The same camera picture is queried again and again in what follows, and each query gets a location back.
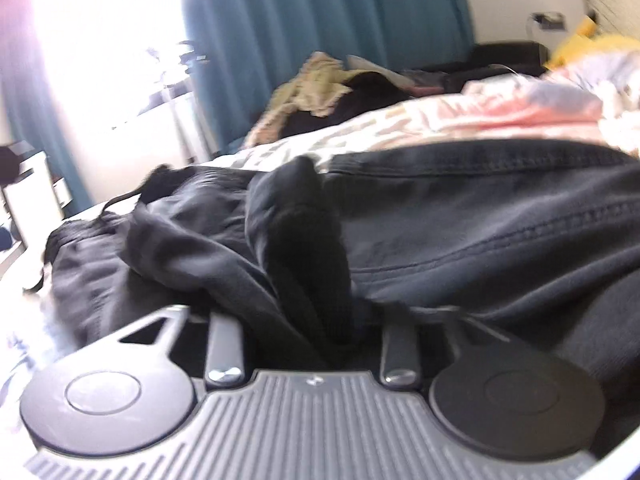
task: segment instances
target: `yellow fabric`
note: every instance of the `yellow fabric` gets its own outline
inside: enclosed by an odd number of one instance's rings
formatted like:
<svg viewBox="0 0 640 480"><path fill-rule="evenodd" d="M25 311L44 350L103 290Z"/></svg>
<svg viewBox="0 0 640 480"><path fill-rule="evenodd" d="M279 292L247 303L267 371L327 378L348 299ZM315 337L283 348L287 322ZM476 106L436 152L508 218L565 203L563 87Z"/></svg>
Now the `yellow fabric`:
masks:
<svg viewBox="0 0 640 480"><path fill-rule="evenodd" d="M586 16L575 34L556 49L545 67L554 70L578 61L589 54L615 50L640 50L640 40L617 34L595 36L597 28L596 23Z"/></svg>
<svg viewBox="0 0 640 480"><path fill-rule="evenodd" d="M366 70L343 70L342 63L324 52L314 52L295 78L276 88L260 120L242 148L278 140L287 117L297 110L327 117L340 97L351 92L343 83Z"/></svg>

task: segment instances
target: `bright window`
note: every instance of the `bright window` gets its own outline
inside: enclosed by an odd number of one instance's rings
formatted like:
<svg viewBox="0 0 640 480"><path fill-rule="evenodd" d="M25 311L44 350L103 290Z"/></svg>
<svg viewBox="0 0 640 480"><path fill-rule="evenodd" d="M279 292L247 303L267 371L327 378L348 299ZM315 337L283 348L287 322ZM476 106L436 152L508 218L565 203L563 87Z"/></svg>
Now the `bright window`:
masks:
<svg viewBox="0 0 640 480"><path fill-rule="evenodd" d="M185 39L180 0L34 0L36 28L56 98L67 113L115 126L158 91L152 47L174 61Z"/></svg>

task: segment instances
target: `yellow pillow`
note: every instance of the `yellow pillow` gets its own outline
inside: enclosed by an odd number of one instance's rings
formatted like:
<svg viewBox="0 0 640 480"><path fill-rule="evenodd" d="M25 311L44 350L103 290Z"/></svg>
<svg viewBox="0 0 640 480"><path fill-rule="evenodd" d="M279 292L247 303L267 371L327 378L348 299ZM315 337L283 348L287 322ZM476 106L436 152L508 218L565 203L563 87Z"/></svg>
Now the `yellow pillow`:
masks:
<svg viewBox="0 0 640 480"><path fill-rule="evenodd" d="M596 23L588 16L585 17L575 34L556 49L545 67L554 70L578 61L589 54L615 50L640 50L640 40L617 34L605 34L592 38L596 30Z"/></svg>
<svg viewBox="0 0 640 480"><path fill-rule="evenodd" d="M589 16L585 16L575 30L575 34L563 41L560 46L556 48L545 67L553 70L565 66L581 57L584 50L593 43L590 38L596 33L597 29L598 25Z"/></svg>

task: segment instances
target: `pile of clothes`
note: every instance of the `pile of clothes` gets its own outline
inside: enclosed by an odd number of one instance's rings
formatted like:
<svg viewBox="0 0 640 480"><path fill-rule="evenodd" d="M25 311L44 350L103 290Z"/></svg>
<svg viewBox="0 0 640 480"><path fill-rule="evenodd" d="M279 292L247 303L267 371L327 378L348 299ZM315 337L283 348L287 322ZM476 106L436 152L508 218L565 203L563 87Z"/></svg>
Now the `pile of clothes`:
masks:
<svg viewBox="0 0 640 480"><path fill-rule="evenodd" d="M410 97L378 72L344 70L340 61L315 52L295 78L276 89L243 148L335 126Z"/></svg>
<svg viewBox="0 0 640 480"><path fill-rule="evenodd" d="M165 168L131 214L60 227L46 260L79 344L188 304L237 317L257 367L375 370L383 312L460 306L600 381L602 454L640 424L639 183L637 159L564 140Z"/></svg>

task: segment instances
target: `beige cloth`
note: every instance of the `beige cloth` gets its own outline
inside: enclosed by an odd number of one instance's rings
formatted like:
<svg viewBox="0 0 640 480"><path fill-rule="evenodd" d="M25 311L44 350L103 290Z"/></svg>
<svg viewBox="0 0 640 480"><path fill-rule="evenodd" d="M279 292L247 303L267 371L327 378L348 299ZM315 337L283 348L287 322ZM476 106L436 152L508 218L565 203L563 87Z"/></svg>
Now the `beige cloth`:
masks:
<svg viewBox="0 0 640 480"><path fill-rule="evenodd" d="M278 140L287 117L298 110L327 117L340 97L351 92L343 83L362 72L366 70L344 70L337 59L324 52L314 52L295 78L276 89L242 148Z"/></svg>

